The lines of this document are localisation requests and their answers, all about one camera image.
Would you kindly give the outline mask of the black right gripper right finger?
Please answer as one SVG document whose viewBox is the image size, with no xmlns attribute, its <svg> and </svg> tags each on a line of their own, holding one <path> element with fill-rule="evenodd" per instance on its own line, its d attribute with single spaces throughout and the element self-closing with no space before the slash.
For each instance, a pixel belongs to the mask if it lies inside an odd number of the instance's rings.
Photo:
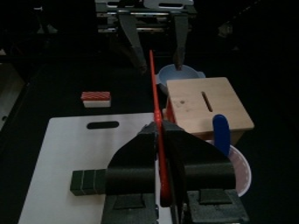
<svg viewBox="0 0 299 224">
<path fill-rule="evenodd" d="M 177 224 L 248 224 L 228 157 L 168 121 L 162 122 L 162 140 Z"/>
</svg>

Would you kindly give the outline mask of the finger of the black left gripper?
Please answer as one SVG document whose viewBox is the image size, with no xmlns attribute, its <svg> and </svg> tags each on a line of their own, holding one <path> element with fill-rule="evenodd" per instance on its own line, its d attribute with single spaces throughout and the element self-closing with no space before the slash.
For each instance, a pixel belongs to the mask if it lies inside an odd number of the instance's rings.
<svg viewBox="0 0 299 224">
<path fill-rule="evenodd" d="M 186 16 L 173 17 L 173 29 L 174 29 L 176 47 L 174 47 L 172 60 L 173 60 L 174 68 L 180 70 L 182 68 L 185 41 L 188 36 L 188 17 Z"/>
<path fill-rule="evenodd" d="M 144 56 L 144 50 L 140 44 L 140 38 L 136 29 L 136 17 L 130 14 L 118 14 L 118 23 L 121 30 L 125 34 L 126 40 L 130 45 L 130 53 L 133 58 L 133 64 L 141 74 L 146 72 L 146 62 Z"/>
</svg>

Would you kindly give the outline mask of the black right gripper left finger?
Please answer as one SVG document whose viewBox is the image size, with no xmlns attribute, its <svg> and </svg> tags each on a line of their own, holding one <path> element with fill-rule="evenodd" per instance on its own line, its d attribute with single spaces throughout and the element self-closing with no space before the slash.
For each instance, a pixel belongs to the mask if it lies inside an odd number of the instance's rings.
<svg viewBox="0 0 299 224">
<path fill-rule="evenodd" d="M 116 151 L 105 174 L 105 203 L 100 224 L 156 224 L 154 146 L 150 122 Z"/>
</svg>

